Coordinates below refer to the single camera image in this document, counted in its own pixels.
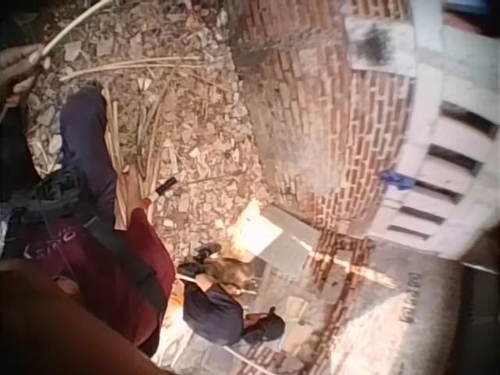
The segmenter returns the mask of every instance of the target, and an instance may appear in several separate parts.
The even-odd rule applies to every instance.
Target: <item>maroon shirt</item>
[[[44,226],[23,230],[17,241],[23,246],[24,258],[40,264],[51,277],[64,276],[75,281],[86,308],[134,345],[143,344],[157,332],[158,313],[129,284],[108,251],[81,225],[74,219],[60,219],[51,222],[49,228],[52,236]],[[118,234],[156,271],[168,300],[175,268],[144,210],[135,209],[128,230]]]

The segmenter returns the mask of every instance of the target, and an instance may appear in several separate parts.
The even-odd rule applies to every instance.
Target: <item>dark blue pants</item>
[[[14,191],[32,188],[39,181],[27,147],[21,117],[9,110],[0,124],[2,201]],[[78,173],[95,211],[113,222],[116,172],[105,145],[106,102],[96,87],[84,87],[68,98],[61,110],[62,167]]]

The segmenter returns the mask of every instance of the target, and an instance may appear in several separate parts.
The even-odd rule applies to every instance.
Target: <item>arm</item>
[[[33,371],[76,375],[164,373],[61,291],[38,267],[24,261],[2,262],[0,285],[2,342],[11,343],[10,348],[21,348],[26,358],[23,362],[34,364]]]
[[[43,45],[23,45],[0,52],[2,114],[6,107],[18,106],[34,86],[40,72],[50,67],[48,58],[41,62],[42,49]]]

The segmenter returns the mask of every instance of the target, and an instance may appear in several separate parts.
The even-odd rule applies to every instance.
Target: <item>white painted brick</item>
[[[380,207],[375,215],[375,219],[373,219],[370,227],[370,233],[372,235],[380,235],[385,232],[397,214],[397,209],[384,206]]]
[[[497,136],[484,165],[477,174],[477,180],[486,187],[500,191],[500,137]]]
[[[477,87],[468,80],[445,76],[442,99],[460,105],[492,123],[500,124],[500,97],[498,94]]]
[[[384,195],[383,205],[400,209],[410,190],[399,190],[396,186],[389,185]]]
[[[447,69],[455,69],[449,64],[465,64],[472,70],[498,79],[497,40],[450,26],[442,27],[442,36]]]
[[[366,33],[373,25],[388,32],[392,51],[390,61],[386,65],[373,65],[358,53],[356,47],[360,41],[366,39]],[[376,18],[348,16],[345,17],[345,29],[351,45],[349,59],[354,70],[377,70],[410,77],[416,75],[415,38],[411,23],[392,23]]]
[[[432,143],[479,162],[484,162],[493,145],[493,141],[485,133],[448,117],[437,120]]]
[[[421,219],[403,212],[399,212],[391,224],[428,235],[434,234],[440,227],[439,224],[436,224],[434,221]]]
[[[455,203],[447,195],[419,186],[414,187],[408,193],[404,205],[445,219],[449,217],[450,212],[456,207]]]
[[[380,238],[395,242],[396,244],[408,246],[409,248],[428,250],[427,241],[412,234],[397,232],[395,230],[387,230]]]
[[[419,64],[416,76],[412,116],[406,142],[426,148],[430,143],[434,124],[439,117],[444,74],[430,65]]]
[[[443,7],[436,0],[410,0],[416,45],[434,52],[442,51]]]
[[[459,233],[454,228],[450,228],[446,233],[445,236],[433,238],[429,248],[438,252],[441,258],[457,260],[472,244],[473,235]]]
[[[433,156],[426,157],[417,179],[460,194],[473,182],[470,171]]]
[[[396,164],[396,172],[408,177],[415,177],[427,156],[428,147],[415,146],[410,143],[403,145],[401,155]]]

